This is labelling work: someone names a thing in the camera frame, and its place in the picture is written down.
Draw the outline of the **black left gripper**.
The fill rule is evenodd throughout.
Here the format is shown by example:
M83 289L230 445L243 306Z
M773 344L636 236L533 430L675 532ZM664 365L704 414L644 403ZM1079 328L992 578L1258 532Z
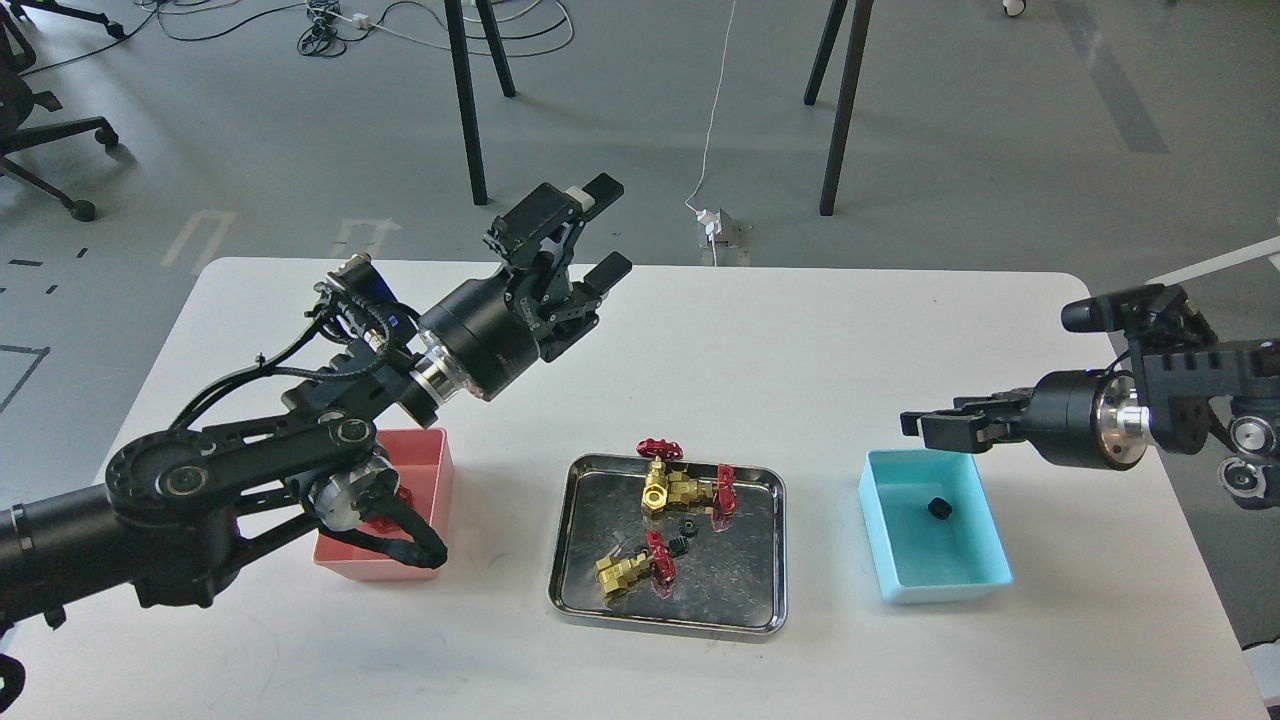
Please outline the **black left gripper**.
M598 309L634 264L613 251L571 284L561 277L554 296L534 272L543 243L554 240L571 252L572 228L621 199L625 187L600 173L585 187L539 184L507 213L495 217L484 243L504 268L486 279L468 279L419 318L419 327L442 345L465 374L468 391L493 400L535 361L552 363L598 322Z

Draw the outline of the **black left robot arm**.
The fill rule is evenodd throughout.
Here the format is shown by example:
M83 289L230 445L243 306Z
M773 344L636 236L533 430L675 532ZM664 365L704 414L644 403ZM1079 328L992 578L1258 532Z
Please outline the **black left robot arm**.
M631 261L613 252L581 281L570 264L623 191L608 174L539 184L484 234L495 273L425 313L353 255L316 284L293 343L118 450L104 483L3 512L3 629L35 616L58 628L68 603L122 584L143 607L206 609L242 568L312 530L410 568L444 565L444 541L398 496L375 421L399 406L431 427L457 391L489 401L593 331Z

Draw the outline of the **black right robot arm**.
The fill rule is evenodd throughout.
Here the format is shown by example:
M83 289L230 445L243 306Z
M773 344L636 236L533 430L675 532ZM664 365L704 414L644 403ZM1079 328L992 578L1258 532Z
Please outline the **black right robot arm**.
M1146 450L1198 454L1216 439L1216 475L1242 509L1277 506L1277 347L1225 343L1149 354L1133 368L1052 372L1036 386L905 411L928 448L983 454L1027 442L1048 462L1125 471Z

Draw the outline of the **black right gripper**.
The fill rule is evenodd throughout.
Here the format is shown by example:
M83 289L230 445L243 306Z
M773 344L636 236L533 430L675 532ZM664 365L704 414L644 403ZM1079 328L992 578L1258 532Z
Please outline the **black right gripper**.
M1033 387L960 396L950 407L899 414L925 447L983 454L996 439L1027 441L1048 462L1124 471L1146 454L1146 410L1129 372L1051 372Z

